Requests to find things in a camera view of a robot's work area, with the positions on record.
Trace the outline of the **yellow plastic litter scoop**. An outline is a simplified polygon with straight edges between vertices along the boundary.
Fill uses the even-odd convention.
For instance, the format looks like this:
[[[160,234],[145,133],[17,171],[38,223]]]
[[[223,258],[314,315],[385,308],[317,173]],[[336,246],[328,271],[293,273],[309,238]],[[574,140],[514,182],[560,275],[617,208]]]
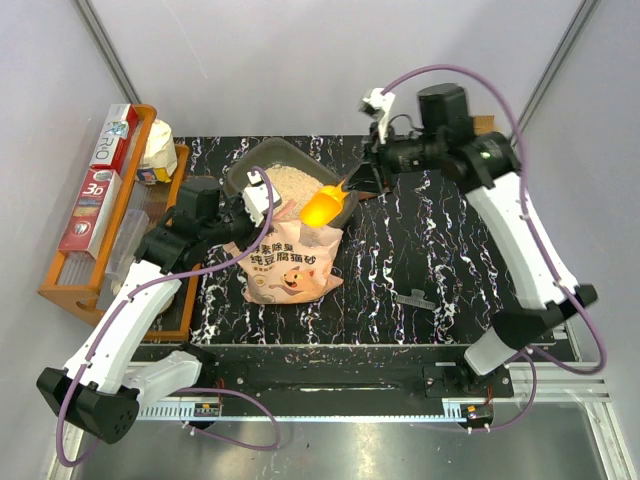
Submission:
[[[322,186],[302,208],[301,222],[312,228],[344,224],[349,217],[349,195],[343,181]]]

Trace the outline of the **pink cat litter bag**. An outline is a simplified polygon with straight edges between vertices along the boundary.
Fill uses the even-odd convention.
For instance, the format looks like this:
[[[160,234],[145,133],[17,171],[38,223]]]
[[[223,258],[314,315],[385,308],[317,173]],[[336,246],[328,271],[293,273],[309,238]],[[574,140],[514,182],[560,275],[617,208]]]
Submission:
[[[332,273],[342,240],[341,229],[311,228],[293,217],[288,200],[278,209],[270,233],[239,262],[246,274],[243,295],[254,304],[313,302],[343,283]]]

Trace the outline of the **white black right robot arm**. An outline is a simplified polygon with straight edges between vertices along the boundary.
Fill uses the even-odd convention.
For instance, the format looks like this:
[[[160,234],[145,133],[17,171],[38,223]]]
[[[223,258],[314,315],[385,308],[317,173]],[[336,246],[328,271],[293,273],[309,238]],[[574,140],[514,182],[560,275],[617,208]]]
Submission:
[[[518,306],[493,316],[454,373],[458,390],[476,396],[499,366],[593,304],[597,293],[568,271],[527,205],[522,167],[508,139],[499,132],[476,133],[464,88],[439,84],[419,91],[417,99],[422,126],[407,135],[396,134],[390,125],[394,94],[376,88],[361,100],[361,111],[373,122],[363,158],[344,187],[388,193],[402,173],[437,170],[486,224],[511,275]]]

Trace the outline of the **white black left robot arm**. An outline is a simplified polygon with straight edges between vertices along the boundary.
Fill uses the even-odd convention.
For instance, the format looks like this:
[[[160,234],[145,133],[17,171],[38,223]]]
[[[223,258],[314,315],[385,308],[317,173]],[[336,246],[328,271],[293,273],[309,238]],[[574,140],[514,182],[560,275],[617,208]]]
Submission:
[[[256,248],[278,202],[266,174],[253,170],[248,185],[226,196],[208,177],[185,181],[176,203],[146,233],[123,285],[98,326],[61,369],[47,367],[36,386],[57,416],[56,436],[71,424],[106,444],[120,441],[139,412],[183,389],[213,390],[214,356],[183,345],[135,374],[129,362],[162,308],[184,280],[203,273],[214,246],[247,241]]]

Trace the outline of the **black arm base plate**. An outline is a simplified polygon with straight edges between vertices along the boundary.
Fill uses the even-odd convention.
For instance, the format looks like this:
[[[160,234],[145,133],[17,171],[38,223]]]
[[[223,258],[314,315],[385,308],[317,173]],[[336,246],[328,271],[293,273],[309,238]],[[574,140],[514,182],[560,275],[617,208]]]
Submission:
[[[431,398],[509,399],[511,376],[500,366],[476,376],[461,346],[169,345],[200,357],[218,386],[246,392],[376,389]]]

